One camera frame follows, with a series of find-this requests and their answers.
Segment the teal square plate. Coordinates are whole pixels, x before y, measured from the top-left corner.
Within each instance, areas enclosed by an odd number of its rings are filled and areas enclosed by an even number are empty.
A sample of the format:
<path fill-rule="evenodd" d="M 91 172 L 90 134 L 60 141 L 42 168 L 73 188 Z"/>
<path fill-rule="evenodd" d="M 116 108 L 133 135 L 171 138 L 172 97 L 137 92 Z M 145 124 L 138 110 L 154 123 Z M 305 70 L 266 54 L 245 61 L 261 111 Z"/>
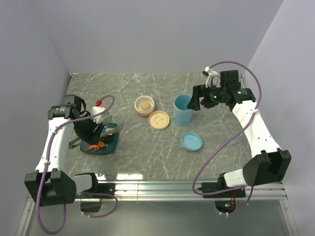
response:
<path fill-rule="evenodd" d="M 108 123 L 105 125 L 102 133 L 101 133 L 101 136 L 105 136 L 106 134 L 106 131 L 110 131 L 110 130 L 113 130 L 114 128 L 116 128 L 118 125 L 115 124 L 115 123 Z M 113 142 L 110 142 L 110 143 L 107 143 L 106 144 L 106 147 L 104 148 L 100 148 L 98 151 L 85 151 L 85 149 L 89 146 L 89 144 L 83 142 L 81 145 L 80 145 L 80 151 L 85 153 L 85 154 L 90 154 L 90 155 L 108 155 L 108 154 L 111 154 L 114 152 L 115 150 L 115 147 L 117 145 L 117 142 L 118 142 L 118 136 L 119 134 L 118 133 L 114 133 L 113 134 L 114 136 L 114 141 Z"/>

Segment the blue tall cup container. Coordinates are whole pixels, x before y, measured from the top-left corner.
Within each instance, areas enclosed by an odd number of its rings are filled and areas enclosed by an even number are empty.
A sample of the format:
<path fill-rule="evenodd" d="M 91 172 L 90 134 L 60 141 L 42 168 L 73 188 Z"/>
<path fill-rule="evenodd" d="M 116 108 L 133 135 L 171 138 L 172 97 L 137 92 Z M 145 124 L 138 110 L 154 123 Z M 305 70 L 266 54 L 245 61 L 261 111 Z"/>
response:
<path fill-rule="evenodd" d="M 193 110 L 187 106 L 191 100 L 190 95 L 181 94 L 174 100 L 173 122 L 177 126 L 187 126 L 190 124 Z"/>

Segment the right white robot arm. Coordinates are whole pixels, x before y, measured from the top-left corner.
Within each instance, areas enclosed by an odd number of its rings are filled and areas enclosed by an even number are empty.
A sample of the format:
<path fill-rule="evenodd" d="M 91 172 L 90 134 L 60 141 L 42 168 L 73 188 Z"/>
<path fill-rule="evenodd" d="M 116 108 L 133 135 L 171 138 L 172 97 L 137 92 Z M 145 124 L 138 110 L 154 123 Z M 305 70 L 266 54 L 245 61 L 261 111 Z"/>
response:
<path fill-rule="evenodd" d="M 281 182 L 291 155 L 271 136 L 258 110 L 260 100 L 255 98 L 251 89 L 241 87 L 238 70 L 218 73 L 206 67 L 203 74 L 207 80 L 193 87 L 187 108 L 199 111 L 201 106 L 209 109 L 220 103 L 227 105 L 242 127 L 237 135 L 245 134 L 252 153 L 251 160 L 243 168 L 220 175 L 208 195 L 219 193 L 227 197 L 234 190 L 246 186 Z"/>

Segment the aluminium mounting rail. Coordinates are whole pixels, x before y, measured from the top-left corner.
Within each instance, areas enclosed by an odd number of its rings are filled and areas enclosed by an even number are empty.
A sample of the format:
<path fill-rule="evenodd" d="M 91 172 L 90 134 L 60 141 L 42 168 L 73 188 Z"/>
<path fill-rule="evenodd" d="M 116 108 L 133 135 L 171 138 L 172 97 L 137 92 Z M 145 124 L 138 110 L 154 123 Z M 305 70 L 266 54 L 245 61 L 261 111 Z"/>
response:
<path fill-rule="evenodd" d="M 296 236 L 288 197 L 282 183 L 248 187 L 237 198 L 238 213 L 219 214 L 215 199 L 192 191 L 192 180 L 207 158 L 241 127 L 225 105 L 203 109 L 191 124 L 171 122 L 165 130 L 153 129 L 136 114 L 135 100 L 148 95 L 157 110 L 171 115 L 180 94 L 191 94 L 205 82 L 200 73 L 73 74 L 67 93 L 83 98 L 88 108 L 106 94 L 115 97 L 113 122 L 123 123 L 118 144 L 110 155 L 88 155 L 68 150 L 65 172 L 93 172 L 100 183 L 115 184 L 115 200 L 105 200 L 99 213 L 83 213 L 81 196 L 63 206 L 39 209 L 42 223 L 62 236 Z M 203 141 L 198 151 L 186 150 L 184 133 Z"/>

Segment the red shrimp piece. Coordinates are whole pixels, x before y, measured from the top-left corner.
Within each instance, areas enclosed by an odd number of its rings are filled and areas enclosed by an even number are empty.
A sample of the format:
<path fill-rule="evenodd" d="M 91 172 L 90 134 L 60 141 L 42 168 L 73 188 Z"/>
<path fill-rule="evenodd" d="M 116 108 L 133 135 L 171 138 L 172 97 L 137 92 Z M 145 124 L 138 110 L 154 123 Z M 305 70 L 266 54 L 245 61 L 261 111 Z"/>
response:
<path fill-rule="evenodd" d="M 90 145 L 85 149 L 85 151 L 92 151 L 92 150 L 98 151 L 99 149 L 100 149 L 100 146 L 98 145 Z"/>

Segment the orange fried food piece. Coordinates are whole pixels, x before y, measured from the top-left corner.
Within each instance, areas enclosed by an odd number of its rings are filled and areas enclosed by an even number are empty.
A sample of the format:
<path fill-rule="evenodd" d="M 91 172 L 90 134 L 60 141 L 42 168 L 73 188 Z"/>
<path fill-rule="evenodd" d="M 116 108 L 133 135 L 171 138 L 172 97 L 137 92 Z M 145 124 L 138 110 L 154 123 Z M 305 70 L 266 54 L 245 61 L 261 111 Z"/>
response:
<path fill-rule="evenodd" d="M 99 141 L 97 145 L 98 145 L 100 148 L 106 147 L 106 143 L 104 143 L 103 141 Z"/>

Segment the beige round lid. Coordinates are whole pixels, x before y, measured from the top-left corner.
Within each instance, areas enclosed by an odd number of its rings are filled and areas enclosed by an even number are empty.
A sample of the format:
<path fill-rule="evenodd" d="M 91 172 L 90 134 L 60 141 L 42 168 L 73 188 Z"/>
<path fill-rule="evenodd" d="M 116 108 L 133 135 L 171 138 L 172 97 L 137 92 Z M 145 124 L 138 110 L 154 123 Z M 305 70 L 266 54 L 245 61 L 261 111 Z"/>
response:
<path fill-rule="evenodd" d="M 164 111 L 154 111 L 149 115 L 149 124 L 156 130 L 164 130 L 170 123 L 169 115 Z"/>

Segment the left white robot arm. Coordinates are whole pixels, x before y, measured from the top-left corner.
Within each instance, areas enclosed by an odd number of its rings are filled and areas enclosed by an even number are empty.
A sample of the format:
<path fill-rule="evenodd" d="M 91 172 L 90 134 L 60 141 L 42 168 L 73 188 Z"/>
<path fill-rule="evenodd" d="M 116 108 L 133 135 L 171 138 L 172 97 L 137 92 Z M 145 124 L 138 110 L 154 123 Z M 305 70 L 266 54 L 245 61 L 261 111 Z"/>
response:
<path fill-rule="evenodd" d="M 26 174 L 24 179 L 38 207 L 73 203 L 82 192 L 89 198 L 98 195 L 100 186 L 94 173 L 71 178 L 65 173 L 64 166 L 72 132 L 87 144 L 98 144 L 108 112 L 101 103 L 99 100 L 87 112 L 82 98 L 66 95 L 61 105 L 48 111 L 49 130 L 43 154 L 35 171 Z"/>

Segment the dark seaweed sushi roll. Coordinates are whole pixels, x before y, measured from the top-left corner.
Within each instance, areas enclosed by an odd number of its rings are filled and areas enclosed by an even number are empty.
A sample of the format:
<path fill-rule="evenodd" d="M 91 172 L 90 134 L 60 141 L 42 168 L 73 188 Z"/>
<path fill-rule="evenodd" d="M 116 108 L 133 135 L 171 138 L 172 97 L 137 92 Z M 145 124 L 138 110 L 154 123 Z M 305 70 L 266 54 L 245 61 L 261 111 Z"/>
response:
<path fill-rule="evenodd" d="M 110 143 L 114 141 L 113 135 L 105 135 L 99 138 L 100 142 L 103 142 L 104 144 Z"/>

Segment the blue round lid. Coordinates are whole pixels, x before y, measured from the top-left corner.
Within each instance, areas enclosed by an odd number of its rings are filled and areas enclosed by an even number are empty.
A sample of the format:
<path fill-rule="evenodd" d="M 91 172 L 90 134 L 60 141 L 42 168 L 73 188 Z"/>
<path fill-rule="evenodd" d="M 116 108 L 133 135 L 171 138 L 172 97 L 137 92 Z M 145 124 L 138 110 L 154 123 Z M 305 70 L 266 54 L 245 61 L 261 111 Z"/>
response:
<path fill-rule="evenodd" d="M 189 151 L 198 151 L 203 145 L 199 135 L 193 132 L 184 133 L 181 137 L 182 146 Z"/>

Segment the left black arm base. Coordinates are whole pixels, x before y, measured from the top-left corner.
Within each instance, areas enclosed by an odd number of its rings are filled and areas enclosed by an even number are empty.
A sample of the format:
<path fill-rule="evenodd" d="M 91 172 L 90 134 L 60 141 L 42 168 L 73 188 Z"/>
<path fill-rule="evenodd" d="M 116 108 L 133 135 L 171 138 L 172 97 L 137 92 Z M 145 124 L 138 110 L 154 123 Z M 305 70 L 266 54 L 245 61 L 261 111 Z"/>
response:
<path fill-rule="evenodd" d="M 115 184 L 99 183 L 96 190 L 86 190 L 81 193 L 80 210 L 83 213 L 99 213 L 105 200 L 114 200 Z"/>

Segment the metal serving tongs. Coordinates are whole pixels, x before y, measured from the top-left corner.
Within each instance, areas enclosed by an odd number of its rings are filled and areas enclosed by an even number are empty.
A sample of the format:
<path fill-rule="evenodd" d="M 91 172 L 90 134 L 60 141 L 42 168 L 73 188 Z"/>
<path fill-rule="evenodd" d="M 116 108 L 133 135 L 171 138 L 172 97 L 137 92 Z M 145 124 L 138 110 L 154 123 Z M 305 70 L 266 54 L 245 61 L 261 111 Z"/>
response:
<path fill-rule="evenodd" d="M 112 116 L 108 116 L 108 117 L 106 118 L 106 120 L 105 120 L 104 122 L 102 122 L 102 123 L 103 123 L 104 126 L 105 126 L 106 124 L 110 123 L 111 120 L 112 120 Z M 123 125 L 122 123 L 121 123 L 121 124 L 118 124 L 118 126 L 117 126 L 116 128 L 114 128 L 113 130 L 106 131 L 106 134 L 107 134 L 107 133 L 118 133 L 123 127 L 124 127 L 124 125 Z M 70 141 L 70 142 L 68 143 L 68 148 L 69 148 L 69 149 L 73 149 L 73 148 L 75 148 L 75 147 L 81 145 L 83 142 L 84 142 L 84 141 L 81 140 L 81 139 L 77 136 L 74 140 L 72 140 L 72 141 Z"/>

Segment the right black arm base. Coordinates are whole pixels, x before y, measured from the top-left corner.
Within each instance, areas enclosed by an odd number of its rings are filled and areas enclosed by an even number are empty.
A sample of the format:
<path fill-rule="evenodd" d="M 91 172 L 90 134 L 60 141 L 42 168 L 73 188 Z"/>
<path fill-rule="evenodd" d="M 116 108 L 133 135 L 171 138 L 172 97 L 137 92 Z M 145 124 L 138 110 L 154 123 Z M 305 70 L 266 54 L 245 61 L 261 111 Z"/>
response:
<path fill-rule="evenodd" d="M 217 182 L 203 182 L 201 187 L 198 188 L 202 193 L 217 192 L 219 190 L 227 189 L 223 184 Z M 245 198 L 246 192 L 244 189 L 237 189 L 229 192 L 203 196 L 203 198 L 215 199 L 215 207 L 219 214 L 229 215 L 234 213 L 237 208 L 236 199 Z"/>

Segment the pink white bowl container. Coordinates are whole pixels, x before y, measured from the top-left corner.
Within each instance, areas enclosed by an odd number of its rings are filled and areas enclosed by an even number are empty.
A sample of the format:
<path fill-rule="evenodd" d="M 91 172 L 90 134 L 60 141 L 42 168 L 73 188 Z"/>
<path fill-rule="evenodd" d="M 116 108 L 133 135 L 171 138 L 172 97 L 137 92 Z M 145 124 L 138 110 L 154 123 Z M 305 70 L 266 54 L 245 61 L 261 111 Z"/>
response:
<path fill-rule="evenodd" d="M 150 96 L 143 95 L 135 100 L 134 108 L 139 116 L 148 117 L 155 111 L 155 102 Z"/>

